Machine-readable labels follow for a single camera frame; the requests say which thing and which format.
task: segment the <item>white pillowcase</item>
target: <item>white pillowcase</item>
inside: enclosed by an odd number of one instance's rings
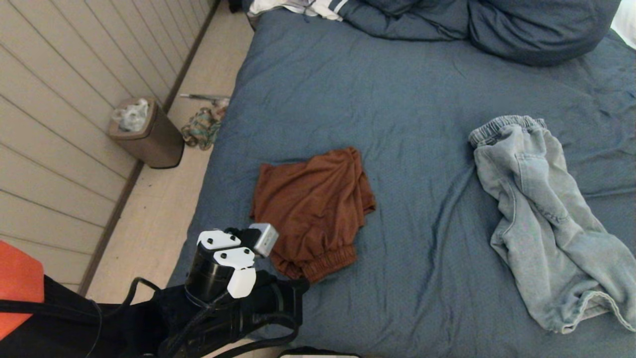
[[[612,30],[636,49],[636,0],[622,0],[612,21]]]

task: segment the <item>elastic waistband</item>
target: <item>elastic waistband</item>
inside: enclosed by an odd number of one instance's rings
[[[542,127],[547,129],[546,123],[541,118],[531,118],[526,115],[505,115],[490,120],[483,126],[475,129],[468,136],[468,140],[471,142],[473,148],[477,148],[480,145],[492,144],[496,137],[499,135],[499,130],[507,125],[518,125],[521,128],[533,128]]]

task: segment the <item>pillow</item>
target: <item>pillow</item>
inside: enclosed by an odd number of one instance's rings
[[[636,49],[636,0],[622,0],[612,21],[612,30]]]
[[[620,0],[474,0],[473,44],[535,66],[558,64],[593,50],[607,34]]]

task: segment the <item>orange object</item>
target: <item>orange object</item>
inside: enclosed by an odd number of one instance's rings
[[[44,268],[33,257],[0,240],[0,299],[44,302]],[[0,340],[32,316],[0,312]]]

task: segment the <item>black strap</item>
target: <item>black strap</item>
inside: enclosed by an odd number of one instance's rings
[[[36,315],[46,315],[59,319],[72,320],[75,322],[98,324],[99,315],[84,311],[75,310],[57,304],[37,303],[27,301],[12,301],[0,299],[0,312],[8,313],[33,313]]]

